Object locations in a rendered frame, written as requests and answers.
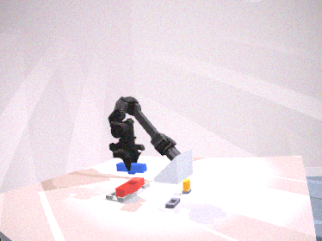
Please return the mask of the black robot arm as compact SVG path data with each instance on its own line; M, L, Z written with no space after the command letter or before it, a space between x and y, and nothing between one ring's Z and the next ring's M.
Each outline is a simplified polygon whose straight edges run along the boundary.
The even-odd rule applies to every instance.
M176 142L165 134L160 133L154 127L154 125L141 112L141 106L139 105L138 100L131 96L120 97L115 103L113 112L108 117L108 122L110 124L113 137L118 139L123 136L134 135L134 121L131 118L127 118L127 120L124 121L127 116L126 113L133 116L137 120L137 122L145 129L145 131L151 137L151 144L154 146L155 150L158 151L162 156L166 155L166 157L170 161L172 161L176 156L181 154L181 152L175 147ZM111 150L112 152L116 150L122 151L121 140L118 139L118 141L119 142L116 144L109 144L109 150Z

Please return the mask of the yellow rectangular block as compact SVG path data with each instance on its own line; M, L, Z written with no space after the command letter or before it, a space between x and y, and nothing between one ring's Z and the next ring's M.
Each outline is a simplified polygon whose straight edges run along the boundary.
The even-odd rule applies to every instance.
M190 179L185 179L183 181L183 191L188 191L190 189Z

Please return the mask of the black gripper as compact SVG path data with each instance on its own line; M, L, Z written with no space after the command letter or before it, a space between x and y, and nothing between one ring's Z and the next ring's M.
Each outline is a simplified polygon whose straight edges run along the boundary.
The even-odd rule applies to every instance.
M122 150L116 150L112 153L114 158L120 158L123 163L127 167L127 171L131 171L131 163L138 163L141 152L145 149L143 144L136 144L136 137L134 135L131 136L123 136L120 138L122 143Z

